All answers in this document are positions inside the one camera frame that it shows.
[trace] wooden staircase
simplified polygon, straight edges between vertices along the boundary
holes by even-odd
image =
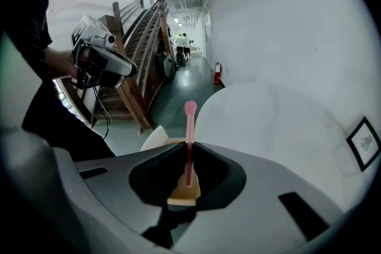
[[[149,108],[162,82],[156,71],[156,57],[162,52],[173,56],[169,41],[165,41],[168,40],[165,6],[158,0],[139,16],[138,22],[131,23],[133,29],[126,31],[127,37],[123,37],[118,5],[114,3],[113,8],[115,16],[106,15],[100,20],[117,37],[117,51],[135,62],[138,72],[118,89],[100,88],[99,96],[112,120],[135,120],[141,129],[153,129]],[[99,103],[95,106],[94,116],[98,121],[105,120]]]

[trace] red fire extinguisher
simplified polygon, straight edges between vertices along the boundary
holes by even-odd
[[[214,83],[219,84],[221,80],[221,64],[219,62],[214,64]]]

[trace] cable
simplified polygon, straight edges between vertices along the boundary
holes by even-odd
[[[95,87],[93,87],[93,90],[94,90],[94,94],[95,94],[96,99],[98,100],[99,104],[101,104],[103,110],[106,112],[107,117],[108,117],[108,118],[106,117],[106,115],[105,115],[105,114],[103,113],[103,111],[102,111],[102,108],[100,108],[99,110],[100,110],[101,114],[105,117],[106,122],[107,122],[107,131],[106,131],[105,136],[103,137],[103,139],[106,139],[106,137],[107,137],[107,135],[108,135],[108,131],[109,131],[109,129],[110,129],[110,125],[111,125],[111,117],[110,117],[110,115],[108,114],[106,108],[103,106],[103,103],[102,103],[102,101],[101,101],[101,98],[99,97],[98,92],[96,91]]]

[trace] round table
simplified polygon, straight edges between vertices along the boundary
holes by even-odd
[[[255,82],[218,91],[198,114],[195,140],[277,162],[344,212],[368,188],[339,124],[316,102],[284,87]]]

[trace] picture frame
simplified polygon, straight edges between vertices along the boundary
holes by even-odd
[[[366,170],[381,152],[380,139],[366,117],[361,120],[346,141],[351,147],[361,171]]]

